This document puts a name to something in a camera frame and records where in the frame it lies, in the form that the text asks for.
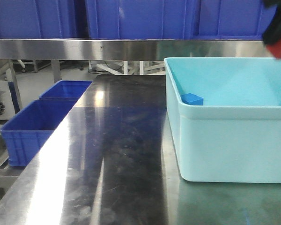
gray floor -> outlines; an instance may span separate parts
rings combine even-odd
[[[88,67],[85,65],[83,71],[78,67],[70,65],[68,68],[61,70],[63,80],[89,80],[95,79],[97,74],[88,73]],[[18,73],[16,75],[22,98],[23,107],[27,106],[31,101],[38,99],[49,87],[54,85],[51,66],[40,70],[38,73]],[[8,83],[4,80],[4,75],[0,77],[0,100],[5,105],[5,112],[0,116],[0,120],[11,119],[14,115],[14,107],[12,104]]]

metal frame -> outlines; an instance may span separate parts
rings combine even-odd
[[[262,41],[0,39],[0,59],[52,60],[55,82],[61,80],[59,60],[122,60],[126,73],[127,61],[163,61],[166,57],[270,56]],[[143,66],[140,66],[140,74],[144,74]],[[13,69],[12,75],[21,109]]]

